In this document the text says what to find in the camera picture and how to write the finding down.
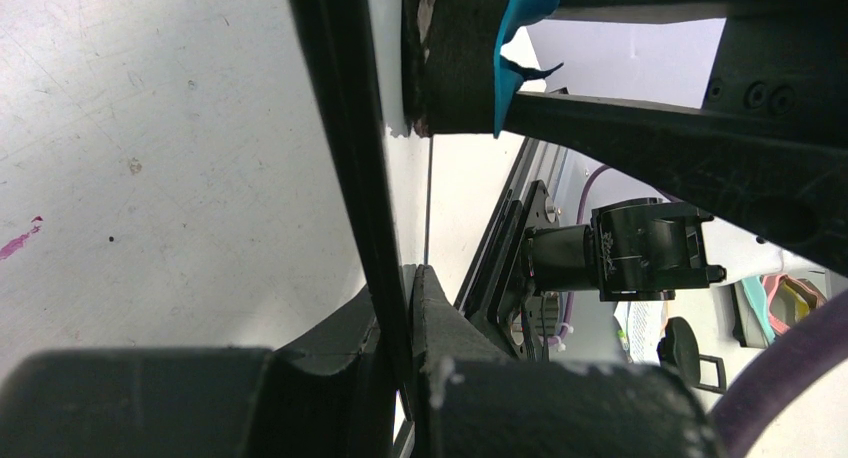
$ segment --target bolt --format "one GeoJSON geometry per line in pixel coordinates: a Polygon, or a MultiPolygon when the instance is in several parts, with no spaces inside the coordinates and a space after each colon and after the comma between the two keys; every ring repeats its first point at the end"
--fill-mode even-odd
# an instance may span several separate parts
{"type": "Polygon", "coordinates": [[[546,196],[545,197],[545,218],[548,219],[548,223],[554,223],[556,221],[556,210],[557,210],[557,208],[554,206],[554,202],[551,201],[551,197],[546,196]]]}
{"type": "Polygon", "coordinates": [[[791,87],[781,86],[771,94],[769,100],[769,113],[772,115],[783,115],[795,106],[795,91],[791,87]]]}
{"type": "Polygon", "coordinates": [[[765,83],[757,82],[748,87],[748,91],[745,92],[745,107],[749,109],[755,109],[763,106],[766,102],[766,98],[768,97],[768,92],[766,90],[765,83]]]}

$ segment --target white surface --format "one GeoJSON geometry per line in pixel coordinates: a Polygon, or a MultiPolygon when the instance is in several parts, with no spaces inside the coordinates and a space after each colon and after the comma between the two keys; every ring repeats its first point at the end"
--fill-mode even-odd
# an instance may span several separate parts
{"type": "MultiPolygon", "coordinates": [[[[728,383],[751,362],[761,350],[742,348],[731,337],[733,309],[730,294],[724,289],[680,290],[670,304],[671,316],[683,316],[692,325],[702,354],[724,359],[728,383]]],[[[715,384],[712,365],[703,364],[702,376],[715,384]]],[[[800,398],[789,405],[766,429],[748,454],[750,457],[846,457],[848,435],[841,423],[848,406],[848,362],[826,374],[800,398]]],[[[707,408],[718,395],[695,390],[707,408]]]]}
{"type": "MultiPolygon", "coordinates": [[[[400,0],[372,0],[397,121],[400,0]]],[[[286,0],[0,0],[0,377],[65,346],[280,346],[364,284],[286,0]]],[[[426,141],[387,140],[420,262],[426,141]]]]}
{"type": "Polygon", "coordinates": [[[634,363],[659,366],[657,345],[664,335],[663,308],[662,301],[622,301],[616,305],[613,316],[627,337],[634,363]]]}
{"type": "Polygon", "coordinates": [[[693,108],[712,69],[724,20],[633,25],[546,20],[529,28],[539,64],[564,66],[548,90],[693,108]]]}
{"type": "Polygon", "coordinates": [[[714,286],[735,283],[742,278],[822,268],[771,243],[758,243],[753,233],[716,218],[701,225],[707,262],[721,265],[727,278],[714,286]]]}

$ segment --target purple wire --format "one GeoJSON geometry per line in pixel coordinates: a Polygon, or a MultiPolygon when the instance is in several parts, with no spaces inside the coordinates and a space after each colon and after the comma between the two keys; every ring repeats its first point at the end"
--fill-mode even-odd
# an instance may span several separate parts
{"type": "Polygon", "coordinates": [[[848,359],[848,291],[792,326],[740,373],[710,416],[730,458],[822,375],[848,359]]]}
{"type": "MultiPolygon", "coordinates": [[[[583,191],[580,193],[580,202],[577,204],[577,224],[583,222],[583,212],[586,211],[586,200],[589,198],[589,189],[592,188],[592,184],[595,183],[595,180],[601,175],[601,173],[609,170],[609,165],[601,165],[597,170],[593,171],[591,175],[589,175],[589,179],[586,180],[586,184],[583,185],[583,191]]],[[[571,323],[571,309],[574,307],[574,292],[569,291],[565,295],[565,312],[562,314],[562,327],[559,330],[557,336],[548,338],[548,343],[552,345],[557,344],[557,338],[559,341],[565,341],[565,336],[568,334],[568,325],[571,323]]]]}

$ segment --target purple cable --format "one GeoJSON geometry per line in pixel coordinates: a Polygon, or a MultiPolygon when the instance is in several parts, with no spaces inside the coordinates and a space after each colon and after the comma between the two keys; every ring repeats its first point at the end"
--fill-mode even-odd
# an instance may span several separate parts
{"type": "MultiPolygon", "coordinates": [[[[583,185],[583,191],[580,193],[580,202],[577,204],[577,223],[583,223],[583,213],[586,211],[586,201],[589,199],[589,189],[592,188],[592,184],[595,183],[595,180],[601,175],[601,173],[609,170],[609,165],[601,165],[589,175],[589,178],[586,180],[586,184],[583,185]]],[[[671,196],[663,191],[657,190],[657,193],[662,195],[666,200],[671,203],[677,203],[680,200],[674,196],[671,196]]],[[[568,334],[569,324],[571,323],[571,309],[574,307],[574,292],[569,291],[565,295],[565,312],[562,315],[562,326],[559,330],[559,333],[556,336],[552,336],[548,338],[549,345],[558,345],[565,341],[565,336],[568,334]]]]}
{"type": "Polygon", "coordinates": [[[745,368],[710,416],[730,458],[744,458],[771,421],[848,359],[848,291],[789,329],[745,368]]]}

